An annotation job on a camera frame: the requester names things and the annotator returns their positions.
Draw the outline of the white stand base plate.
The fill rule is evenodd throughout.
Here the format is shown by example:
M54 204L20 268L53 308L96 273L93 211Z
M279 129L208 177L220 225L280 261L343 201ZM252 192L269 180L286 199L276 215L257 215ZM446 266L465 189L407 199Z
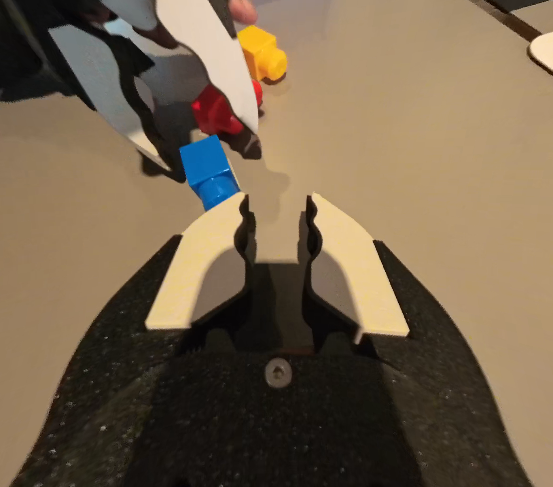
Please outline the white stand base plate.
M528 55L533 62L552 75L553 33L544 33L533 39L528 46Z

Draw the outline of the red building block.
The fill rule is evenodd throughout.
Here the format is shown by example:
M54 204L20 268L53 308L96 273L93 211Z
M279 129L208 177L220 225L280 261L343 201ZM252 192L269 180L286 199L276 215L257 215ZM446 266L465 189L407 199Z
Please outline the red building block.
M208 136L235 136L245 129L225 96L210 81L191 102L191 110L198 128Z

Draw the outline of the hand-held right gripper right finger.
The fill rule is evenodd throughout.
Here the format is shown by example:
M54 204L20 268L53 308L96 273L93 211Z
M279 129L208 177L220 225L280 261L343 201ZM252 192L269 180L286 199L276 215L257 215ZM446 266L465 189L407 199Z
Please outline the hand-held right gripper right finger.
M405 339L410 329L374 238L318 193L306 200L308 260L302 317L315 349L342 333L354 345L376 336Z

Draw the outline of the yellow building block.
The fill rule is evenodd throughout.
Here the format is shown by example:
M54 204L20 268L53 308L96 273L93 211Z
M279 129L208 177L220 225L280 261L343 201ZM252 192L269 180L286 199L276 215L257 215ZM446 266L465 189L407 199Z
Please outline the yellow building block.
M237 34L252 79L279 82L287 72L287 54L277 39L257 26L247 26Z

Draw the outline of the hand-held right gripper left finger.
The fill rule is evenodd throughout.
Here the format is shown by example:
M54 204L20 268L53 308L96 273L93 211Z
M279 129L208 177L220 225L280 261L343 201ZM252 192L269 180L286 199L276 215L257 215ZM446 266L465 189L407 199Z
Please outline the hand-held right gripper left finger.
M221 329L236 339L252 311L248 246L254 222L249 196L237 193L181 234L145 319L148 332L199 339Z

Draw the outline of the person's left hand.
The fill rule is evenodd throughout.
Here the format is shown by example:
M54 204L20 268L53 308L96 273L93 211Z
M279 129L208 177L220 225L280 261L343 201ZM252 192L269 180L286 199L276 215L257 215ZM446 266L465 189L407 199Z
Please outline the person's left hand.
M233 21L246 26L257 23L258 12L250 0L228 0L227 6Z

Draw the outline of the blue building block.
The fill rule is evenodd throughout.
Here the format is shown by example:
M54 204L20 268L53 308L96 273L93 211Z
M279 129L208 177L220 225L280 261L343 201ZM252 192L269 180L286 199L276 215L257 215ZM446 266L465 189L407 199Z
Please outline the blue building block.
M206 212L240 192L217 135L182 146L179 154L187 182Z

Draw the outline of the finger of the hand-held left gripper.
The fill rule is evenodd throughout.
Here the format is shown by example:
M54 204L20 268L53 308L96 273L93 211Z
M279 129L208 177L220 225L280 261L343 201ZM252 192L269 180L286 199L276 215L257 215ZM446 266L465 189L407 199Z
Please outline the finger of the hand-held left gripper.
M226 0L156 0L155 6L168 32L197 55L235 117L256 135L257 99Z
M149 88L126 71L128 59L117 59L104 39L73 25L48 30L94 110L121 137L164 171L171 167L152 143L154 101Z

